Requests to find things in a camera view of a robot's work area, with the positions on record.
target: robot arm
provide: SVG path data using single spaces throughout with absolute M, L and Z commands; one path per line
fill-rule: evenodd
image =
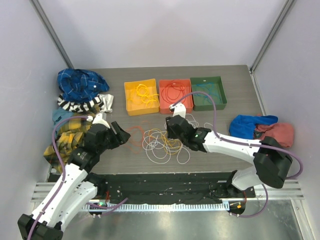
M 245 145 L 230 143 L 220 140 L 211 129 L 193 128 L 185 119 L 186 108 L 182 103 L 178 103 L 171 109 L 174 110 L 173 117 L 166 118 L 168 138 L 179 139 L 193 151 L 225 154 L 252 164 L 247 169 L 232 172 L 228 191 L 244 191 L 260 184 L 277 189 L 283 187 L 292 158 L 282 152 L 256 146 L 269 145 L 282 148 L 274 138 L 266 137 L 263 141 L 247 140 L 218 133 L 224 139 Z
M 28 238 L 34 221 L 37 221 L 37 224 L 32 233 L 32 240 L 62 239 L 63 232 L 78 211 L 89 200 L 106 192 L 106 181 L 90 171 L 99 162 L 100 155 L 105 150 L 119 147 L 130 137 L 117 122 L 114 121 L 111 125 L 115 132 L 102 119 L 101 113 L 96 115 L 84 137 L 83 146 L 72 151 L 65 166 L 65 180 L 54 199 L 49 203 L 62 182 L 62 175 L 32 214 L 23 214 L 19 218 L 18 227 L 23 239 Z M 40 215 L 47 204 L 45 213 Z

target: blue plaid cloth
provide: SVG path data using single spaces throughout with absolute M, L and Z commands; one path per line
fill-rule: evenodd
M 98 93 L 109 90 L 104 77 L 89 70 L 66 68 L 58 73 L 57 81 L 63 99 L 78 104 L 89 102 Z

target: yellow plaid cloth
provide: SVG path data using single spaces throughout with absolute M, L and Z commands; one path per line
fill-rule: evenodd
M 99 112 L 99 106 L 94 105 L 86 114 L 75 113 L 73 116 L 92 116 L 94 118 Z M 64 164 L 68 162 L 71 152 L 82 145 L 84 135 L 90 129 L 91 124 L 84 118 L 75 118 L 69 120 L 58 130 L 56 146 Z M 43 156 L 53 168 L 62 173 L 62 167 L 52 144 L 46 148 Z

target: plaid shirt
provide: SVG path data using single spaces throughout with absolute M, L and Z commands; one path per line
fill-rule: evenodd
M 95 117 L 99 111 L 99 106 L 94 105 L 94 107 L 87 112 L 87 115 Z M 73 116 L 83 116 L 83 114 L 75 113 Z M 71 152 L 82 145 L 85 133 L 90 129 L 91 124 L 92 122 L 86 119 L 75 118 L 64 124 L 57 131 L 56 146 L 64 164 L 68 162 Z M 62 173 L 62 167 L 52 144 L 46 148 L 43 156 L 53 168 Z
M 89 102 L 98 93 L 109 90 L 104 77 L 89 70 L 66 68 L 58 73 L 57 82 L 63 99 L 77 104 Z

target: plastic bin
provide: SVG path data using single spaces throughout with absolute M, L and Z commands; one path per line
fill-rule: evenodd
M 169 106 L 174 104 L 184 95 L 191 93 L 190 79 L 161 79 L 159 80 L 159 102 L 161 114 L 172 114 Z M 185 108 L 186 113 L 192 112 L 194 103 L 192 96 L 187 96 L 181 101 Z
M 144 94 L 148 91 L 148 94 L 154 96 L 157 101 L 148 102 L 147 97 L 141 97 L 137 94 L 137 87 L 139 85 L 146 86 L 140 90 L 140 93 Z M 142 81 L 127 81 L 124 83 L 126 111 L 129 116 L 153 114 L 158 113 L 160 109 L 159 98 L 157 93 L 156 80 L 148 79 Z
M 209 94 L 214 100 L 217 110 L 225 109 L 227 97 L 220 76 L 191 77 L 190 81 L 193 92 L 200 91 Z M 195 111 L 208 111 L 214 109 L 210 99 L 203 94 L 194 94 L 193 103 L 193 110 Z

